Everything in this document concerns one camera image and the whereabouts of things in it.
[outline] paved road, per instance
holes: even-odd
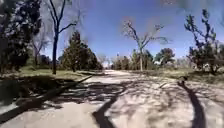
[[[223,90],[105,71],[1,128],[223,128]]]

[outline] tree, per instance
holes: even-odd
[[[153,56],[148,50],[143,52],[143,68],[145,70],[152,69],[153,66]]]
[[[193,34],[196,44],[195,48],[190,47],[188,57],[197,65],[199,70],[204,71],[204,66],[208,64],[210,73],[215,74],[220,66],[223,65],[223,60],[220,58],[220,42],[216,40],[214,28],[212,28],[208,22],[209,13],[207,10],[203,10],[202,15],[202,23],[206,28],[205,32],[198,29],[194,23],[193,16],[187,16],[187,23],[184,26],[187,31],[190,31]]]
[[[132,70],[139,70],[140,69],[139,60],[140,60],[140,56],[137,53],[137,51],[134,49],[133,52],[132,52],[132,56],[131,56],[131,69]]]
[[[129,59],[126,56],[121,59],[121,69],[129,70]]]
[[[44,22],[42,22],[42,28],[39,32],[39,34],[34,37],[31,41],[31,47],[33,49],[33,55],[34,55],[34,64],[38,65],[38,55],[40,54],[40,51],[43,50],[47,44],[48,41],[46,39],[46,27]]]
[[[40,0],[24,0],[14,4],[16,7],[9,9],[2,21],[0,38],[5,46],[1,49],[0,70],[18,70],[26,64],[27,47],[41,27]]]
[[[71,3],[71,2],[69,2],[69,0],[62,0],[60,10],[56,8],[53,0],[49,0],[49,3],[47,3],[48,8],[50,10],[51,18],[53,20],[53,30],[54,30],[53,53],[52,53],[52,58],[53,58],[52,74],[56,74],[56,70],[57,70],[56,57],[57,57],[57,45],[58,45],[59,35],[63,31],[68,29],[69,27],[76,26],[78,22],[80,21],[80,11],[78,11],[77,19],[75,21],[69,23],[63,28],[60,28],[61,21],[63,20],[63,16],[64,16],[65,6],[68,3]]]
[[[107,60],[107,57],[106,57],[106,55],[105,54],[98,54],[97,55],[97,59],[98,59],[98,61],[103,65],[103,63]]]
[[[174,62],[173,57],[175,54],[170,48],[162,49],[155,57],[155,61],[159,61],[161,66],[164,66],[168,62]]]
[[[131,20],[125,20],[123,22],[123,34],[129,38],[132,38],[137,42],[138,45],[138,50],[140,52],[140,69],[143,71],[143,49],[145,46],[151,42],[151,41],[164,41],[168,42],[167,38],[165,37],[156,37],[155,35],[157,34],[158,31],[160,31],[164,26],[162,25],[155,25],[154,31],[152,35],[149,32],[146,32],[144,36],[140,37],[136,31],[136,29],[133,26],[133,22]]]
[[[96,55],[88,48],[87,44],[81,42],[81,36],[78,31],[74,32],[69,40],[69,47],[59,57],[60,63],[65,69],[90,70],[102,69],[102,65],[97,61]]]

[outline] bare tree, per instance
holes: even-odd
[[[107,60],[107,57],[106,57],[106,55],[105,54],[98,54],[97,55],[97,59],[98,59],[98,61],[103,65],[103,63]]]
[[[39,34],[36,37],[34,37],[31,42],[32,42],[31,45],[33,49],[33,55],[34,55],[34,63],[37,66],[38,64],[37,57],[40,54],[40,51],[43,50],[49,42],[46,39],[46,27],[43,22],[42,22],[42,28]]]
[[[52,59],[53,59],[53,67],[52,67],[52,73],[56,74],[56,57],[57,57],[57,45],[58,45],[58,40],[59,40],[59,35],[65,31],[66,29],[72,27],[72,26],[77,26],[77,24],[80,22],[80,15],[81,11],[77,10],[77,18],[61,28],[61,21],[63,20],[64,17],[64,10],[66,5],[72,4],[70,0],[61,0],[60,7],[57,8],[56,4],[54,4],[55,0],[49,0],[47,3],[48,5],[48,10],[50,11],[50,15],[53,21],[53,30],[54,30],[54,39],[53,39],[53,54],[52,54]]]
[[[145,46],[151,42],[151,41],[164,41],[168,42],[166,37],[156,37],[155,35],[159,30],[161,30],[164,26],[162,25],[155,25],[154,30],[150,34],[150,32],[146,32],[142,37],[140,37],[136,31],[136,29],[133,26],[133,22],[131,20],[125,20],[123,22],[123,34],[129,38],[132,38],[137,42],[138,49],[140,52],[140,69],[141,71],[143,70],[143,65],[142,65],[142,53],[143,49]]]

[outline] leafless branch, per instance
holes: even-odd
[[[63,17],[63,14],[64,14],[64,9],[65,9],[65,3],[66,3],[66,0],[63,0],[63,4],[62,4],[62,8],[61,8],[61,14],[60,14],[60,17],[59,17],[59,22],[61,21],[62,17]]]
[[[55,20],[58,22],[58,16],[57,16],[57,12],[56,12],[56,9],[55,9],[55,6],[54,6],[54,3],[52,2],[52,0],[49,0],[50,1],[50,4],[51,4],[51,7],[53,9],[53,16],[55,18]]]
[[[71,26],[76,26],[76,25],[77,25],[77,23],[70,23],[70,24],[68,24],[66,27],[62,28],[62,29],[59,31],[59,33],[63,32],[64,30],[66,30],[67,28],[69,28],[69,27],[71,27]]]
[[[53,19],[53,22],[54,22],[54,29],[56,28],[56,25],[57,25],[57,21],[53,15],[53,12],[50,10],[50,14],[51,14],[51,18]]]
[[[80,22],[80,17],[81,17],[81,12],[78,11],[78,18],[77,18],[77,20],[74,21],[74,23],[70,23],[70,24],[68,24],[66,27],[62,28],[62,29],[59,31],[59,33],[63,32],[64,30],[68,29],[68,28],[71,27],[71,26],[76,26],[76,25]]]

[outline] grass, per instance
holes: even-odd
[[[144,74],[146,76],[165,77],[179,79],[182,76],[188,76],[189,81],[202,82],[207,84],[224,84],[224,72],[220,70],[216,75],[207,72],[198,72],[192,69],[180,70],[148,70],[148,71],[133,71],[134,73]]]
[[[17,73],[4,74],[0,77],[0,104],[7,105],[20,98],[42,95],[92,74],[94,72],[57,71],[57,75],[52,75],[49,69],[26,68]]]

